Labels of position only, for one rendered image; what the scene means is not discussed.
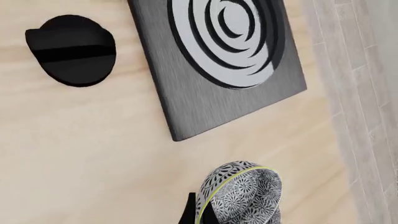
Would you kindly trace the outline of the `black white patterned bowl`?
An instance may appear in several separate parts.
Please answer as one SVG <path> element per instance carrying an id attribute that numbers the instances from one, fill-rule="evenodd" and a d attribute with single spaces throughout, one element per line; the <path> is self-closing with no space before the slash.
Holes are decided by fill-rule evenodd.
<path id="1" fill-rule="evenodd" d="M 277 172 L 253 162 L 217 167 L 203 181 L 196 199 L 195 224 L 205 224 L 212 206 L 220 224 L 281 224 L 282 181 Z"/>

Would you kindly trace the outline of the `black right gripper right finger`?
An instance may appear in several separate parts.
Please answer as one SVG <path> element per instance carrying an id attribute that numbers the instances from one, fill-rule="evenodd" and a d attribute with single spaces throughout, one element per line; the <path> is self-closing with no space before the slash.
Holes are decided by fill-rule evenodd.
<path id="1" fill-rule="evenodd" d="M 201 224 L 220 224 L 210 202 L 202 213 Z"/>

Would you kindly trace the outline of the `round black stove knob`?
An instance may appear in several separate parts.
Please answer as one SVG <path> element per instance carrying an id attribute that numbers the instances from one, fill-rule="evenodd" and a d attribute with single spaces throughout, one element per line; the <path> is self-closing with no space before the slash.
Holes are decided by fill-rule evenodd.
<path id="1" fill-rule="evenodd" d="M 38 29 L 27 29 L 25 41 L 48 76 L 72 87 L 102 82 L 116 63 L 112 33 L 79 15 L 56 16 Z"/>

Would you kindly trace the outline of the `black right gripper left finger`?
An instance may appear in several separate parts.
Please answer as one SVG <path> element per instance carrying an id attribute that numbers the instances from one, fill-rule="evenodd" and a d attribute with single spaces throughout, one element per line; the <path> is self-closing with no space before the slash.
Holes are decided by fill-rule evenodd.
<path id="1" fill-rule="evenodd" d="M 196 224 L 196 210 L 197 210 L 196 193 L 190 192 L 182 216 L 178 224 Z"/>

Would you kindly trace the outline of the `flat black stove plate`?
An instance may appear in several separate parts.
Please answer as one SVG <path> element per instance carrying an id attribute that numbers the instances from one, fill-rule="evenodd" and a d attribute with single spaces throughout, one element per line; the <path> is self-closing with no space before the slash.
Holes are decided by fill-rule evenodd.
<path id="1" fill-rule="evenodd" d="M 283 0 L 127 0 L 174 141 L 305 91 Z"/>

